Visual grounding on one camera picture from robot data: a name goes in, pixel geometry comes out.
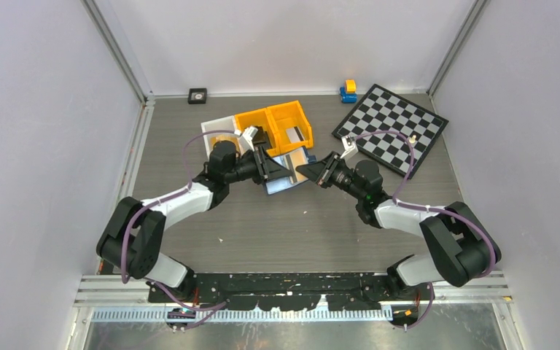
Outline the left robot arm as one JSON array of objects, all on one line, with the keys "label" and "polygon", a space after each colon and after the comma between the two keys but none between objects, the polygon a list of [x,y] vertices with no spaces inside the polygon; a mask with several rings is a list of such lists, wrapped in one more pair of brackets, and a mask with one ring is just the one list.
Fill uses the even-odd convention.
[{"label": "left robot arm", "polygon": [[120,200],[98,240],[96,253],[119,267],[126,279],[161,283],[174,300],[187,301],[195,284],[188,277],[190,268],[161,253],[165,229],[218,206],[232,183],[251,180],[265,184],[291,173],[264,149],[239,155],[235,144],[221,141],[202,172],[182,189],[144,201],[132,197]]}]

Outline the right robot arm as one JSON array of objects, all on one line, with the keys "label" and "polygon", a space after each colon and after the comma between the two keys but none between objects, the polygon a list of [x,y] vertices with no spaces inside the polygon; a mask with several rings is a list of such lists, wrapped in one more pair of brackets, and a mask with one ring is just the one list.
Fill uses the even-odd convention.
[{"label": "right robot arm", "polygon": [[322,188],[337,187],[357,199],[359,218],[375,228],[398,230],[423,238],[426,254],[408,256],[388,267],[387,289],[406,299],[416,285],[446,281],[462,287],[489,274],[502,257],[500,248],[466,203],[424,206],[394,199],[383,189],[383,177],[372,160],[354,168],[336,152],[297,172]]}]

